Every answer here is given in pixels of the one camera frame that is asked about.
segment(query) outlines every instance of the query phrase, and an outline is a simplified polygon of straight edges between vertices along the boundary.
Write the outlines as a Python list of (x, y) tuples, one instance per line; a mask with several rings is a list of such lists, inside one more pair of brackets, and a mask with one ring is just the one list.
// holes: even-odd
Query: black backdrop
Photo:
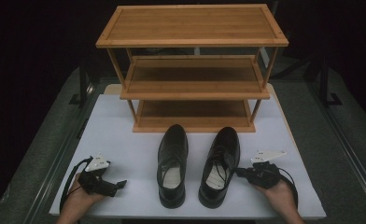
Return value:
[[(255, 1), (119, 1), (131, 2)], [(0, 2), (0, 197), (68, 76), (83, 58), (105, 56), (94, 43), (116, 6), (111, 0)], [(281, 0), (276, 19), (291, 33), (291, 57), (311, 53), (326, 36), (331, 66), (366, 111), (366, 0)]]

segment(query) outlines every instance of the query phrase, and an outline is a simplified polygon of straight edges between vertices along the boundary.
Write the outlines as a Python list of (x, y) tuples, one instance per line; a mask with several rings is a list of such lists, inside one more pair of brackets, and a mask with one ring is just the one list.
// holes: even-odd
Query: person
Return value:
[[(70, 188), (57, 224), (73, 224), (80, 220), (87, 211), (96, 203), (102, 201), (106, 196), (100, 194), (88, 194), (78, 183), (80, 174), (76, 174), (75, 181)], [(253, 187), (259, 190), (268, 199), (273, 209), (288, 224), (303, 224), (303, 219), (296, 208), (293, 194), (289, 185), (283, 181), (270, 189), (263, 189), (258, 186)]]

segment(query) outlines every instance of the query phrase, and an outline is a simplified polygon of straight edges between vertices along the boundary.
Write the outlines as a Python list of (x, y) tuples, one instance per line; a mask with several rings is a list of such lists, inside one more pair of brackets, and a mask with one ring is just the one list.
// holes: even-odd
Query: gray floor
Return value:
[[(274, 73), (295, 60), (278, 56)], [(366, 170), (366, 114), (331, 70), (329, 91), (343, 105), (325, 109), (317, 98), (318, 83), (301, 79), (302, 67), (282, 79), (272, 79), (289, 127), (327, 217), (307, 223), (366, 223), (366, 191), (349, 159), (351, 148)], [(11, 180), (7, 201), (0, 203), (0, 223), (54, 223), (48, 214), (56, 191), (79, 142), (80, 129), (90, 116), (96, 97), (115, 78), (93, 85), (83, 108), (70, 105), (79, 93), (78, 70), (68, 78), (48, 116)], [(283, 223), (280, 219), (258, 223)], [(82, 223), (121, 223), (121, 220), (85, 217)]]

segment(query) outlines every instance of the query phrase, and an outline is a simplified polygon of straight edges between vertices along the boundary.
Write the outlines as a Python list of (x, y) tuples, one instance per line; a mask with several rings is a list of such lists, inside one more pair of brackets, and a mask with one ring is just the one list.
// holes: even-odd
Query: black shoe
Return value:
[(184, 178), (188, 154), (189, 146), (183, 127), (172, 125), (166, 131), (158, 153), (157, 182), (164, 207), (177, 208), (185, 200)]
[(239, 140), (235, 129), (221, 129), (213, 141), (204, 167), (198, 193), (201, 204), (208, 208), (221, 206), (239, 158)]

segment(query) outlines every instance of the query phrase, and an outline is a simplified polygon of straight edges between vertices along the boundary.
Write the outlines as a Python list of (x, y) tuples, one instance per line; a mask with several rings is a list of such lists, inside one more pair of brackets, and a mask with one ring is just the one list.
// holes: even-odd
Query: shoe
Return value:
[(224, 201), (235, 168), (240, 159), (238, 134), (225, 127), (218, 132), (204, 166), (198, 193), (201, 204), (218, 208)]
[(165, 133), (158, 152), (157, 182), (162, 205), (177, 208), (186, 197), (184, 178), (189, 146), (183, 127), (172, 125)]

